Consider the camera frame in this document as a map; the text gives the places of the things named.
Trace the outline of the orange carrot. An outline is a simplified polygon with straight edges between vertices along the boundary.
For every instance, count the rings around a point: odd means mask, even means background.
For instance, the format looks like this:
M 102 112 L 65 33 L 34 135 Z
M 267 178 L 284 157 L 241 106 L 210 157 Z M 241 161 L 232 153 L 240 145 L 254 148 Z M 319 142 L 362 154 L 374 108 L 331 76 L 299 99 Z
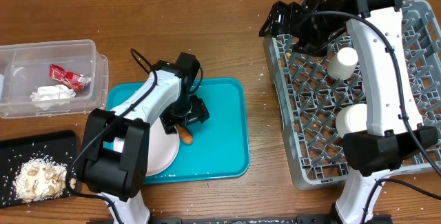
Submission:
M 178 131 L 178 135 L 180 136 L 181 140 L 185 144 L 191 145 L 193 143 L 193 136 L 186 128 L 176 125 L 176 130 Z

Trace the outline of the large white plate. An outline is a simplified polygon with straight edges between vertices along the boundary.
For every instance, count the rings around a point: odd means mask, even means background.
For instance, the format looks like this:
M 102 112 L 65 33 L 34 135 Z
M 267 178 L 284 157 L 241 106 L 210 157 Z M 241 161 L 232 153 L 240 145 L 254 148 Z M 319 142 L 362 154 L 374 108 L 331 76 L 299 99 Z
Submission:
M 161 120 L 157 119 L 150 128 L 146 176 L 153 176 L 167 169 L 178 154 L 180 142 L 179 135 L 166 134 Z

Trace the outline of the white cup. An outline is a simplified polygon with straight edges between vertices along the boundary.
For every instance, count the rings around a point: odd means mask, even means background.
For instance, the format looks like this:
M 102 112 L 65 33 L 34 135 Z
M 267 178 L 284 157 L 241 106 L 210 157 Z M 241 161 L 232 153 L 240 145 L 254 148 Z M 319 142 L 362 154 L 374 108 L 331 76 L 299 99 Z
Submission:
M 346 47 L 340 49 L 327 66 L 327 73 L 333 79 L 347 80 L 351 77 L 358 64 L 355 49 Z

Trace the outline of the white saucer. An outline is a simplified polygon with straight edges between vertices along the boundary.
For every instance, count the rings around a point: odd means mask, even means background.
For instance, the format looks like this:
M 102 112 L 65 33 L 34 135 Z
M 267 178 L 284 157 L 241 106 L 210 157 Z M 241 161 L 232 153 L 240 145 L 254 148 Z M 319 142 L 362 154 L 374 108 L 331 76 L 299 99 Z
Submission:
M 367 105 L 358 103 L 347 106 L 336 117 L 336 129 L 341 138 L 348 133 L 367 129 Z

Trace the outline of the red snack wrapper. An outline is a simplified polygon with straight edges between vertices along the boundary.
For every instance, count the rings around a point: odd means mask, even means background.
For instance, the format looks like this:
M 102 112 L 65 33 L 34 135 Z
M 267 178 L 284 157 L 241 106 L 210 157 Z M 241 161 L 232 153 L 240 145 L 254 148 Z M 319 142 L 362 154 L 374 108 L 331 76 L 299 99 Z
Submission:
M 76 72 L 67 71 L 61 66 L 51 64 L 49 77 L 69 87 L 75 92 L 82 91 L 90 82 L 91 78 Z

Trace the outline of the white tissue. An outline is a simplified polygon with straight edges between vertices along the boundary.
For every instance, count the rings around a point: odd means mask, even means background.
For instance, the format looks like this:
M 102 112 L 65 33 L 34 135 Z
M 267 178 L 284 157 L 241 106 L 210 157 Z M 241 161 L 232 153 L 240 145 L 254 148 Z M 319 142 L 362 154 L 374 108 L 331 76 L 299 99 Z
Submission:
M 48 110 L 55 105 L 64 105 L 71 102 L 76 96 L 76 92 L 66 85 L 58 84 L 54 86 L 38 87 L 36 92 L 30 95 L 33 104 L 42 110 Z

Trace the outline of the rice and peanut pile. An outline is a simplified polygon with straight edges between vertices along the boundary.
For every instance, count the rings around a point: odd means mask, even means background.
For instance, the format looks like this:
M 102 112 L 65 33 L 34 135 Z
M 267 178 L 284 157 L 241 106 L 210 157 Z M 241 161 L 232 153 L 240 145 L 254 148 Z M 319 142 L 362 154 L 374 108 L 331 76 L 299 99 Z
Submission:
M 13 181 L 15 198 L 23 203 L 60 198 L 68 193 L 66 174 L 66 164 L 32 158 L 22 164 Z

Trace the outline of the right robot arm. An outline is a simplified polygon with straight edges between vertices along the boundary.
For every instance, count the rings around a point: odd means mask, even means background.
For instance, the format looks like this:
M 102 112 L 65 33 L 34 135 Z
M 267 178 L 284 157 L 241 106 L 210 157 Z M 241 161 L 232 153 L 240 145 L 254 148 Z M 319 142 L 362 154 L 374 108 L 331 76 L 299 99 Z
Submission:
M 334 32 L 349 33 L 357 52 L 367 100 L 367 128 L 346 134 L 349 164 L 344 190 L 328 214 L 298 216 L 299 223 L 390 223 L 374 216 L 381 187 L 402 162 L 438 141 L 423 123 L 409 83 L 402 45 L 402 0 L 277 1 L 261 37 L 290 34 L 294 52 L 321 57 Z

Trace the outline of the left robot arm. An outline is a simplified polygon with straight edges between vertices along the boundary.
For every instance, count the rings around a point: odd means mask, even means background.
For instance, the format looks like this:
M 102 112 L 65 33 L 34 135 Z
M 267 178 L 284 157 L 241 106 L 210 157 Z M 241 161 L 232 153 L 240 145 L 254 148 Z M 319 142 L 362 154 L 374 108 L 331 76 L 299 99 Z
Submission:
M 204 123 L 209 112 L 196 91 L 203 69 L 193 54 L 176 62 L 151 64 L 135 49 L 130 53 L 149 74 L 126 101 L 110 111 L 95 109 L 87 119 L 80 153 L 68 168 L 85 183 L 88 198 L 105 201 L 113 223 L 148 223 L 141 188 L 147 172 L 150 128 L 160 120 L 166 134 L 176 126 Z

